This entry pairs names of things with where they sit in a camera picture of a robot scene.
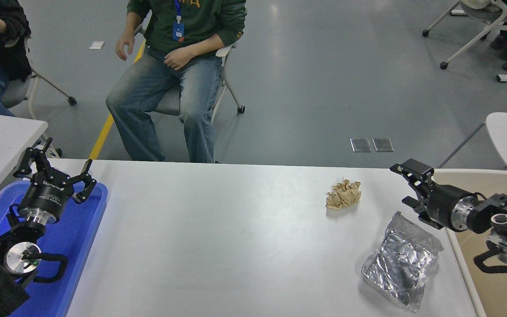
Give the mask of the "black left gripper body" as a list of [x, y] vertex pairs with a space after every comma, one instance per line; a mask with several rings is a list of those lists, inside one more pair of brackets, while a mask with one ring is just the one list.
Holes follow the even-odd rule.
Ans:
[[44, 172], [35, 173], [31, 184], [19, 204], [19, 214], [26, 217], [31, 210], [42, 210], [53, 217], [62, 216], [69, 197], [73, 195], [73, 185], [64, 185], [69, 175], [56, 172], [50, 178]]

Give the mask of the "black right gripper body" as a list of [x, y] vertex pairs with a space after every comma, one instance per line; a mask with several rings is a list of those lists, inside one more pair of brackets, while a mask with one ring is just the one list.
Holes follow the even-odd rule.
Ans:
[[428, 215], [443, 227], [466, 231], [467, 217], [477, 206], [477, 196], [453, 185], [436, 185], [428, 200]]

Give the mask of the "person's left hand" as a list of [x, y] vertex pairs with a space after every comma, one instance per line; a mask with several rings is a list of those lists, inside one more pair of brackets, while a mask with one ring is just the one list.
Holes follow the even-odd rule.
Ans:
[[194, 48], [178, 48], [165, 55], [164, 64], [173, 70], [178, 71], [197, 55], [197, 50]]

